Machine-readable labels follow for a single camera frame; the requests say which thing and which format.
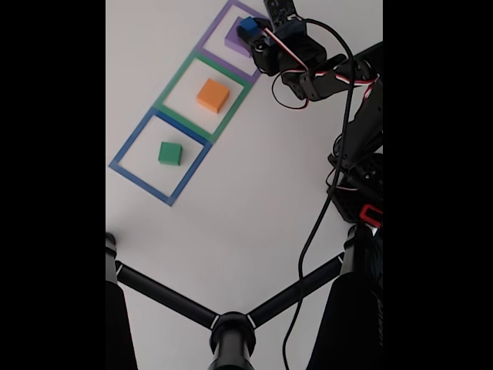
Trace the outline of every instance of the green cube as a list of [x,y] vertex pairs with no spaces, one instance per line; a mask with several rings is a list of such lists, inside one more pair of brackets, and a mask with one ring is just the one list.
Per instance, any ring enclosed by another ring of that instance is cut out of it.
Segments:
[[176,143],[161,143],[159,163],[179,166],[182,157],[182,146]]

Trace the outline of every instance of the white surface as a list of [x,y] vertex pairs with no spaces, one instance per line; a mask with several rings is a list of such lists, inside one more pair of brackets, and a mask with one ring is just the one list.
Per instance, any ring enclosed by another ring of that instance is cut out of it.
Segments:
[[[230,89],[230,96],[219,113],[211,112],[197,103],[197,95],[207,79],[213,79]],[[164,100],[164,105],[202,127],[208,133],[214,133],[242,90],[243,86],[238,82],[206,63],[194,59]]]
[[[265,12],[261,0],[245,0]],[[174,203],[166,206],[107,166],[206,31],[224,0],[106,0],[106,231],[118,259],[223,313],[248,312],[297,279],[297,259],[326,197],[345,93],[294,112],[277,106],[261,76]],[[383,39],[381,0],[297,0],[298,12],[334,27],[353,52]],[[309,33],[333,56],[323,29]],[[354,93],[356,112],[364,89]],[[343,250],[349,225],[330,205],[305,273]],[[140,370],[207,368],[209,332],[124,288]],[[306,367],[328,287],[301,309],[288,342],[292,370]],[[257,331],[256,370],[282,370],[293,309]]]
[[[158,161],[163,141],[181,144],[182,156],[179,166],[161,164]],[[202,144],[154,116],[120,160],[119,165],[169,197],[202,148]]]
[[247,58],[224,45],[224,39],[233,26],[233,23],[236,21],[236,18],[241,17],[242,19],[245,19],[250,16],[252,16],[250,13],[233,5],[224,15],[223,20],[217,25],[203,48],[252,76],[257,70],[253,58]]

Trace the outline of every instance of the cube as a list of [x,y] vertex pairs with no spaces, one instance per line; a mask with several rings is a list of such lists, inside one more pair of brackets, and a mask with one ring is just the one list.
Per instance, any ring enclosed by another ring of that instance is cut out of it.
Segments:
[[182,146],[177,143],[161,143],[159,151],[159,162],[171,166],[179,166],[182,157]]
[[247,17],[243,21],[240,22],[240,25],[243,27],[245,31],[254,35],[258,31],[258,24],[252,17]]
[[213,79],[208,79],[197,95],[197,102],[214,113],[219,113],[228,96],[230,90],[227,87]]
[[230,31],[226,35],[226,38],[224,39],[224,45],[234,50],[235,52],[238,52],[242,56],[246,56],[247,58],[249,58],[250,52],[247,48],[245,48],[242,41],[238,37],[238,33],[236,32],[236,28],[240,25],[242,21],[243,19],[241,17],[236,18],[236,21],[233,23],[233,27],[231,27]]

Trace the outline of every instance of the black cable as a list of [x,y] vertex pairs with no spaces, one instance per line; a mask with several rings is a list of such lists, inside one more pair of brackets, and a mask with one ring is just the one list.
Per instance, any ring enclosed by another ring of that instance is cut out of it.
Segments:
[[337,164],[335,167],[335,175],[334,175],[334,180],[332,182],[332,187],[330,187],[328,191],[328,196],[327,200],[325,200],[325,204],[322,207],[322,211],[320,212],[320,215],[317,218],[317,222],[314,225],[314,228],[312,229],[310,236],[308,237],[307,242],[305,243],[303,250],[301,251],[300,254],[300,259],[298,260],[298,278],[300,279],[300,299],[297,303],[296,306],[296,311],[294,312],[293,320],[291,321],[290,327],[287,329],[286,336],[284,337],[283,341],[283,360],[284,360],[284,366],[286,367],[286,370],[290,370],[289,365],[287,364],[287,357],[286,357],[286,344],[287,340],[290,337],[290,334],[294,328],[294,324],[296,323],[296,320],[298,319],[298,314],[300,313],[301,305],[303,303],[303,261],[305,258],[305,255],[307,254],[308,247],[311,244],[311,241],[313,240],[315,233],[318,230],[318,227],[320,226],[320,223],[322,222],[325,213],[327,212],[327,208],[329,207],[330,200],[332,199],[332,194],[334,193],[337,185],[337,181],[339,180],[339,175],[340,175],[340,165],[342,164],[342,159],[344,156],[344,142],[346,139],[346,128],[347,124],[349,122],[349,113],[350,113],[350,108],[351,108],[351,99],[353,97],[353,90],[354,90],[354,74],[355,74],[355,69],[356,69],[356,63],[354,61],[353,53],[349,49],[349,46],[347,46],[346,42],[340,37],[340,35],[331,27],[328,25],[325,25],[322,22],[315,21],[313,19],[303,19],[303,22],[306,23],[312,23],[314,25],[318,25],[322,27],[323,29],[326,29],[328,32],[330,32],[336,39],[337,41],[342,45],[344,48],[344,51],[347,53],[347,58],[349,59],[350,63],[350,82],[349,82],[349,88],[347,89],[347,98],[346,98],[346,106],[344,108],[344,119],[342,123],[342,133],[341,133],[341,139],[340,139],[340,150],[339,150],[339,156],[337,158]]
[[329,177],[330,177],[330,175],[331,175],[331,174],[332,174],[335,170],[336,170],[336,167],[334,167],[334,168],[332,169],[332,171],[330,171],[330,172],[329,172],[329,174],[327,175],[327,178],[325,179],[325,184],[326,184],[328,187],[330,186],[330,184],[329,184],[329,182],[328,182]]
[[332,155],[337,157],[337,154],[336,154],[336,146],[337,144],[339,143],[339,140],[340,138],[342,137],[342,134],[340,134],[335,140],[334,140],[334,144],[332,145]]
[[276,97],[276,93],[274,92],[274,85],[276,84],[276,81],[279,77],[281,77],[286,71],[279,72],[279,74],[276,76],[274,81],[272,81],[272,86],[270,87],[270,91],[272,91],[272,96],[276,100],[278,104],[283,106],[284,108],[292,109],[292,110],[302,110],[305,109],[308,106],[308,98],[305,99],[305,103],[302,106],[287,106],[286,104],[282,104],[279,99]]

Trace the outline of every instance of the orange cube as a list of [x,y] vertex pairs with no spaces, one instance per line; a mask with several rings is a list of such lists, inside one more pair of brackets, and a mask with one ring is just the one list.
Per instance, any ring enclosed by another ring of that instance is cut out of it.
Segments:
[[213,79],[208,79],[197,95],[197,102],[214,113],[219,113],[228,96],[230,90],[227,87]]

